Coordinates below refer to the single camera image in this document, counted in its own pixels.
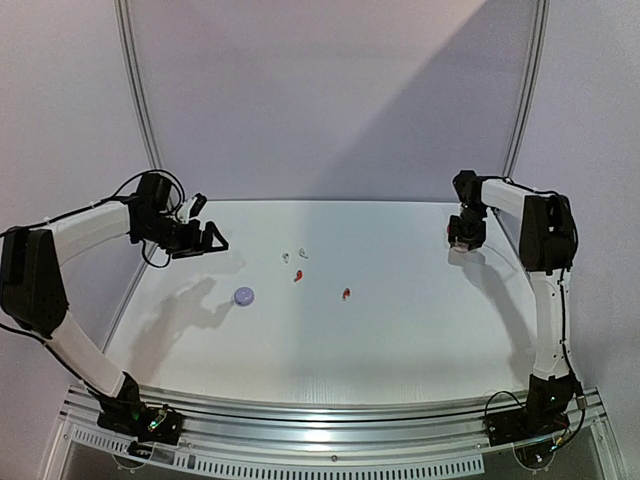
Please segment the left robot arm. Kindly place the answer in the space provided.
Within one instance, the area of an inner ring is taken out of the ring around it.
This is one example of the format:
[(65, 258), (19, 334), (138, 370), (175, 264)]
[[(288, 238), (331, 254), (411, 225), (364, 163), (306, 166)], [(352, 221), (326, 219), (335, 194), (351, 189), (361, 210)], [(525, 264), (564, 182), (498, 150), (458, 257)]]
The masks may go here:
[(141, 248), (153, 244), (167, 262), (226, 252), (229, 242), (217, 225), (199, 218), (206, 202), (200, 193), (188, 196), (169, 171), (150, 169), (95, 203), (1, 234), (1, 310), (15, 323), (10, 332), (38, 341), (94, 395), (113, 399), (109, 415), (128, 434), (148, 426), (148, 412), (123, 395), (135, 381), (74, 318), (62, 268), (119, 238)]

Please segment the pink charging case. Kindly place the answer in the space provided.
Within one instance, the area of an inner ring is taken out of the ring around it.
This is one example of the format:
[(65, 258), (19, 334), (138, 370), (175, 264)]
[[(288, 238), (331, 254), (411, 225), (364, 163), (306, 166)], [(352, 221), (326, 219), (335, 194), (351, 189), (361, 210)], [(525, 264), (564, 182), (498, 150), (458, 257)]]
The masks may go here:
[(458, 242), (454, 243), (451, 246), (451, 249), (456, 251), (456, 252), (458, 252), (458, 253), (462, 253), (462, 254), (469, 253), (469, 252), (472, 251), (472, 248), (468, 244), (466, 244), (466, 243), (458, 243)]

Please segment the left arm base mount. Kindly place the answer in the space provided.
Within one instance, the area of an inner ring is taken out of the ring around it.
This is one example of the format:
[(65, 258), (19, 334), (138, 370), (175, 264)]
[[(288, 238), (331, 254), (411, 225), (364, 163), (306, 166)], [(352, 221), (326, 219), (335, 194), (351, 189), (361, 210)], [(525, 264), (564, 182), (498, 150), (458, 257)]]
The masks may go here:
[(177, 445), (185, 416), (167, 404), (159, 407), (143, 402), (101, 401), (97, 425), (134, 437), (139, 443)]

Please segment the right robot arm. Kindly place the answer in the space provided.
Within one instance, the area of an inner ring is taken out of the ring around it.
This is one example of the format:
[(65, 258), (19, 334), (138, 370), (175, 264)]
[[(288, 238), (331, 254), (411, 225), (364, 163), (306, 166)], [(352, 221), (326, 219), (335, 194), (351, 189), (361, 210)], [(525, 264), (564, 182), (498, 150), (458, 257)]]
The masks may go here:
[(462, 170), (452, 180), (460, 211), (447, 226), (452, 250), (479, 250), (486, 241), (489, 211), (520, 222), (517, 253), (535, 299), (536, 353), (527, 406), (517, 427), (537, 436), (552, 424), (556, 410), (584, 395), (570, 357), (568, 283), (578, 250), (578, 230), (567, 196), (536, 190), (498, 176)]

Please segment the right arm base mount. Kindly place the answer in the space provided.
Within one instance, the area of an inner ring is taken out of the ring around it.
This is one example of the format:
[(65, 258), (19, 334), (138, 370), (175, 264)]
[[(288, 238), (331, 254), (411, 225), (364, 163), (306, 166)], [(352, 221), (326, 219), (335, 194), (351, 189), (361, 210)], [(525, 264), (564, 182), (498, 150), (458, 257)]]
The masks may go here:
[(525, 408), (489, 413), (483, 420), (484, 431), (492, 447), (535, 439), (564, 431), (569, 427), (566, 414), (552, 414), (534, 419)]

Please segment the purple charging case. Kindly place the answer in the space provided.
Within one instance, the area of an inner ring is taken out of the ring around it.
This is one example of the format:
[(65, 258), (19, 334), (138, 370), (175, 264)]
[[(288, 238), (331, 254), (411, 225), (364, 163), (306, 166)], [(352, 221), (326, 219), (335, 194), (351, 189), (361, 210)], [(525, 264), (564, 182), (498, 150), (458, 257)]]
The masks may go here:
[(250, 287), (240, 287), (233, 294), (234, 303), (238, 306), (248, 306), (255, 300), (255, 293)]

